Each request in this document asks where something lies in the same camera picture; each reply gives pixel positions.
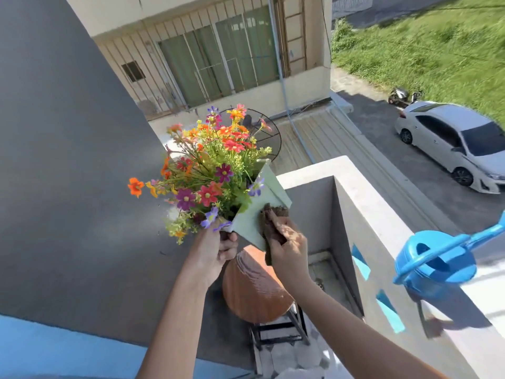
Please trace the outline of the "person's left forearm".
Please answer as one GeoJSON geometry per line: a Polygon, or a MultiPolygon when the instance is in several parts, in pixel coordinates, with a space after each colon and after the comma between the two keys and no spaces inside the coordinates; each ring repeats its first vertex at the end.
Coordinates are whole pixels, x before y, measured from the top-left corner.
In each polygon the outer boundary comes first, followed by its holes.
{"type": "Polygon", "coordinates": [[[135,379],[193,379],[205,296],[223,264],[183,265],[135,379]]]}

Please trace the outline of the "blue plastic watering can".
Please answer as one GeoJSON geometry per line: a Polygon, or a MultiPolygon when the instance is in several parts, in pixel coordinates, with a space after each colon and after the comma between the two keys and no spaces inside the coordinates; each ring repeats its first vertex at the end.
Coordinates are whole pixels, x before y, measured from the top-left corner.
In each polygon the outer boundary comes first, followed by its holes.
{"type": "Polygon", "coordinates": [[[393,284],[423,299],[439,299],[477,273],[474,251],[505,233],[505,210],[493,226],[472,235],[435,230],[414,233],[395,259],[393,284]]]}

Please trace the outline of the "barred sliding window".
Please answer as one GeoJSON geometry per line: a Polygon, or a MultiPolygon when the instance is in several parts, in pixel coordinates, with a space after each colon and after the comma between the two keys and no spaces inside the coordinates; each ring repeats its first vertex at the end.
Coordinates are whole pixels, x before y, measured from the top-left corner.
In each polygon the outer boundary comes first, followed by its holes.
{"type": "Polygon", "coordinates": [[[164,11],[93,37],[148,121],[275,82],[279,69],[271,0],[208,0],[184,13],[164,11]],[[131,83],[121,65],[137,61],[131,83]]]}

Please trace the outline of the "person's right forearm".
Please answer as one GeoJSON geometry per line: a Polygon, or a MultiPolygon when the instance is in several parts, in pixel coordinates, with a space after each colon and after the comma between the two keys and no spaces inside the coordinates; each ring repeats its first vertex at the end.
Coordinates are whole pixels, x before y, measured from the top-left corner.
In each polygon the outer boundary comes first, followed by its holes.
{"type": "Polygon", "coordinates": [[[354,379],[449,379],[349,312],[307,269],[276,274],[354,379]]]}

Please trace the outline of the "black metal stool frame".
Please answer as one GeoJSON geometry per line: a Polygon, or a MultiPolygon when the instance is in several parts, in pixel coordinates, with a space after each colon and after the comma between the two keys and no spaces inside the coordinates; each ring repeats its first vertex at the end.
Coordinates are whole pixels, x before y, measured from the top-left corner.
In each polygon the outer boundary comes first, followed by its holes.
{"type": "Polygon", "coordinates": [[[249,335],[252,345],[259,351],[275,345],[302,342],[309,346],[304,313],[297,302],[294,302],[288,311],[280,318],[269,323],[257,323],[249,325],[249,335]]]}

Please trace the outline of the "colourful artificial flower bunch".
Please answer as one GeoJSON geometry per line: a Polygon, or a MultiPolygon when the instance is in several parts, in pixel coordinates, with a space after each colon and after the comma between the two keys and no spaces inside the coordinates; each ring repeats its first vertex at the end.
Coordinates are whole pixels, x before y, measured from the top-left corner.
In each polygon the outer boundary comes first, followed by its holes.
{"type": "Polygon", "coordinates": [[[179,245],[189,233],[215,223],[217,230],[224,230],[264,190],[260,171],[273,151],[258,146],[256,134],[271,127],[263,114],[254,123],[243,104],[226,113],[229,125],[211,107],[205,121],[198,120],[195,128],[168,127],[167,133],[180,145],[178,156],[167,148],[160,179],[143,182],[132,177],[128,181],[134,197],[140,197],[145,188],[153,197],[167,196],[166,202],[175,205],[176,218],[167,220],[166,228],[179,245]]]}

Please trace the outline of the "white sedan car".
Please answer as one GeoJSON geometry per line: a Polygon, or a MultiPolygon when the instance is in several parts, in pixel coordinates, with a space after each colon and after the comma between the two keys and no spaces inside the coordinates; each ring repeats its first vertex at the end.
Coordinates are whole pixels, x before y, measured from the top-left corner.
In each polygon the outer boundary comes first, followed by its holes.
{"type": "Polygon", "coordinates": [[[400,110],[395,131],[459,185],[505,193],[505,129],[489,117],[455,103],[417,101],[400,110]]]}

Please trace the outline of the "person's right hand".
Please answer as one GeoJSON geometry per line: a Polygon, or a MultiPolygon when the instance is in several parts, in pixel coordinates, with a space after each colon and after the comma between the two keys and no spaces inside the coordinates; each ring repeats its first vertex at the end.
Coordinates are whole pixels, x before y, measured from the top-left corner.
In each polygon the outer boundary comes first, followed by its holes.
{"type": "Polygon", "coordinates": [[[272,209],[266,214],[268,223],[285,238],[284,242],[272,236],[268,238],[273,269],[287,292],[296,298],[312,282],[307,261],[307,239],[290,217],[277,216],[272,209]]]}

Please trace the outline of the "parked grey motor scooter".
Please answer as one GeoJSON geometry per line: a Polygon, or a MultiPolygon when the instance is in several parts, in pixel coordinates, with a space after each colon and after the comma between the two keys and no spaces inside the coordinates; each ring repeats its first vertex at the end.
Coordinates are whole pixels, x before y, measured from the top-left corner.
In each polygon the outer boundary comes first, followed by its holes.
{"type": "Polygon", "coordinates": [[[388,104],[395,105],[401,108],[405,108],[410,104],[421,99],[424,95],[424,91],[419,89],[412,94],[407,89],[403,89],[401,87],[394,87],[389,96],[388,96],[388,104]]]}

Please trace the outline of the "brown cleaning cloth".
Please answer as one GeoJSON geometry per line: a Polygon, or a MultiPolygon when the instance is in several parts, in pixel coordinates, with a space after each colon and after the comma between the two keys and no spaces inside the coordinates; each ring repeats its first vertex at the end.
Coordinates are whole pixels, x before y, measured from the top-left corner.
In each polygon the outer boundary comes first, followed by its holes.
{"type": "Polygon", "coordinates": [[[260,231],[263,239],[266,242],[266,250],[265,250],[265,263],[267,266],[272,266],[272,252],[271,252],[271,240],[276,240],[283,245],[287,242],[287,239],[282,235],[275,224],[270,219],[268,213],[273,212],[277,217],[287,217],[289,216],[289,209],[285,206],[276,206],[273,207],[269,203],[266,203],[262,210],[260,210],[258,221],[260,225],[260,231]]]}

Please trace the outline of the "small dark wall vent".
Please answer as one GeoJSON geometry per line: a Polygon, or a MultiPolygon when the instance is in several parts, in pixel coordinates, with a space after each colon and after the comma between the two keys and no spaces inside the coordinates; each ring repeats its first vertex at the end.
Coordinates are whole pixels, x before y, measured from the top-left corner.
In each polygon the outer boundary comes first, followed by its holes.
{"type": "Polygon", "coordinates": [[[121,68],[131,83],[135,83],[146,78],[142,68],[139,66],[137,61],[123,63],[121,65],[121,68]]]}

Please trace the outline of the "person's left hand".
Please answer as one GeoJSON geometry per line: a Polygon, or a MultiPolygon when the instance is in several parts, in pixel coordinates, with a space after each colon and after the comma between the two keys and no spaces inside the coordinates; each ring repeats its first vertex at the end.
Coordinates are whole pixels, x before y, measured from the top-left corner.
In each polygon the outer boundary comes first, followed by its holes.
{"type": "Polygon", "coordinates": [[[218,261],[220,231],[204,229],[199,232],[187,258],[192,275],[199,285],[208,289],[228,262],[218,261]]]}

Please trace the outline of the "pale green square flower pot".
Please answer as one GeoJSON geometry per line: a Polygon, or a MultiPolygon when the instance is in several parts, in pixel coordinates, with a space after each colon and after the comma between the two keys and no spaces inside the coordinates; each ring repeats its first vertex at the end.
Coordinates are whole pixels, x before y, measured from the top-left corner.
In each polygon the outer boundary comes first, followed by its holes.
{"type": "Polygon", "coordinates": [[[255,182],[260,182],[263,187],[260,196],[249,196],[250,204],[238,209],[238,214],[231,219],[231,224],[221,229],[221,232],[236,232],[243,237],[250,245],[265,252],[267,243],[262,236],[260,228],[260,211],[266,204],[271,207],[282,207],[289,209],[292,201],[287,192],[282,187],[277,176],[272,171],[270,159],[260,159],[257,161],[255,172],[257,173],[255,182]]]}

